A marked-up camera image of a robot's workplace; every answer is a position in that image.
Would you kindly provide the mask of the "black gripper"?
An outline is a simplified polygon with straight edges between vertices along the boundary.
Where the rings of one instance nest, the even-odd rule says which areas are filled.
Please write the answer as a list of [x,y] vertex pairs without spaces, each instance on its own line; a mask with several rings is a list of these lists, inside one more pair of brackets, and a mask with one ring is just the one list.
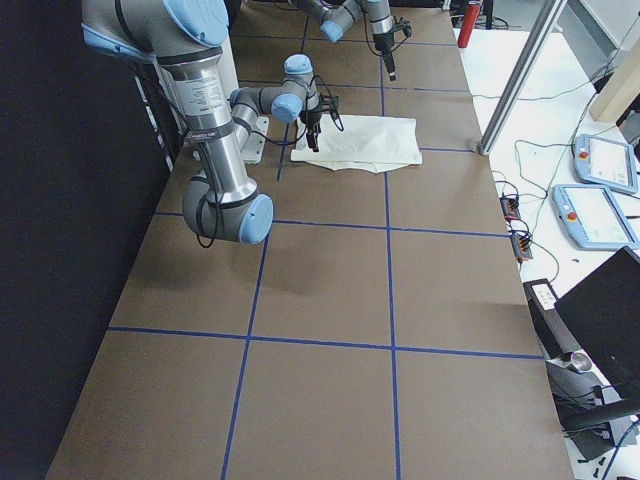
[[318,151],[318,137],[321,131],[322,108],[307,109],[302,112],[302,122],[306,126],[307,146],[311,151]]
[[391,31],[384,33],[374,33],[373,40],[377,54],[379,56],[382,56],[382,60],[389,80],[391,82],[394,82],[397,79],[396,66],[392,54],[392,50],[395,44],[394,33]]

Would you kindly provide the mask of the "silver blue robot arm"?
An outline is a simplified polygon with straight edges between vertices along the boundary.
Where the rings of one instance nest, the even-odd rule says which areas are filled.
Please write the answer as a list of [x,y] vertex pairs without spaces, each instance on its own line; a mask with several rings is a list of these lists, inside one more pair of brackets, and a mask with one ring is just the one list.
[[322,96],[304,54],[284,63],[277,87],[227,94],[219,71],[228,37],[222,1],[84,1],[85,42],[97,51],[155,63],[178,101],[178,115],[199,153],[201,171],[183,196],[183,216],[198,236],[258,244],[268,235],[274,206],[247,175],[241,149],[259,116],[302,120],[319,132]]
[[293,0],[288,4],[315,19],[331,43],[337,43],[357,21],[367,17],[375,47],[373,53],[382,58],[389,80],[397,79],[393,57],[395,34],[403,31],[408,38],[411,36],[411,26],[403,18],[397,19],[391,14],[388,1],[348,0],[338,6],[328,6],[323,1]]

